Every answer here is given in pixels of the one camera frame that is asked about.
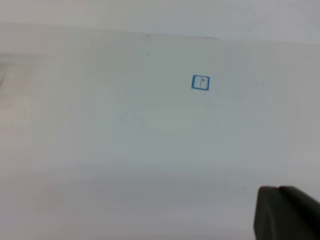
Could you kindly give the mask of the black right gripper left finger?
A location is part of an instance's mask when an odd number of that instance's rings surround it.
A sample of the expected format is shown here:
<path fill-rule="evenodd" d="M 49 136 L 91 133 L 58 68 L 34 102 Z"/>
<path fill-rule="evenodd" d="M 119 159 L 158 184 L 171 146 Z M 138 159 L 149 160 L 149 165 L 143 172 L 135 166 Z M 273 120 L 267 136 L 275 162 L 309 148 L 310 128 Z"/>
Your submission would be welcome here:
<path fill-rule="evenodd" d="M 257 240 L 301 240 L 303 226 L 290 201 L 276 187 L 260 187 L 253 222 Z"/>

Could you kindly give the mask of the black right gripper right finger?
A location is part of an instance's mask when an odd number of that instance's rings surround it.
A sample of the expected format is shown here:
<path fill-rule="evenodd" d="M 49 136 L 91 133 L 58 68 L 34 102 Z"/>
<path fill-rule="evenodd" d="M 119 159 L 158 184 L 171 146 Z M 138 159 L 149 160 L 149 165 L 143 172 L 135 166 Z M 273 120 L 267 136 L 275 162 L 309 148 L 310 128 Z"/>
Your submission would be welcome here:
<path fill-rule="evenodd" d="M 281 207 L 277 213 L 278 240 L 318 240 L 320 202 L 293 186 L 280 186 Z"/>

